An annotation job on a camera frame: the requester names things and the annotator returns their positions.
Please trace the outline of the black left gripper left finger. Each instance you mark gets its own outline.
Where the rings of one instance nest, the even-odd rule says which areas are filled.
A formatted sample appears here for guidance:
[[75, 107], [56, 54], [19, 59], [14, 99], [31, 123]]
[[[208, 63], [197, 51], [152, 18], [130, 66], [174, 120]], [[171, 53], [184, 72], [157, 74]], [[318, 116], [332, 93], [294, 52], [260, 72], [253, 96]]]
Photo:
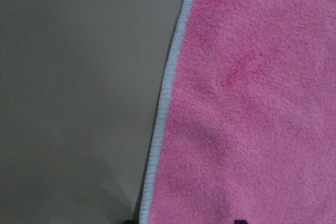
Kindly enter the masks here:
[[136, 220], [125, 220], [123, 224], [137, 224]]

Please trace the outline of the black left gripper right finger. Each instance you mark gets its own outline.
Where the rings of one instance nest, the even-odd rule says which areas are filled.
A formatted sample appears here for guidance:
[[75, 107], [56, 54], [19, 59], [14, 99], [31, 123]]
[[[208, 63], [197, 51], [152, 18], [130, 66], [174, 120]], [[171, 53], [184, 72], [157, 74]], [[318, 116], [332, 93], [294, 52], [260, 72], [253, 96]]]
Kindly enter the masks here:
[[246, 220], [244, 220], [244, 219], [237, 219], [237, 220], [234, 220], [234, 224], [246, 224]]

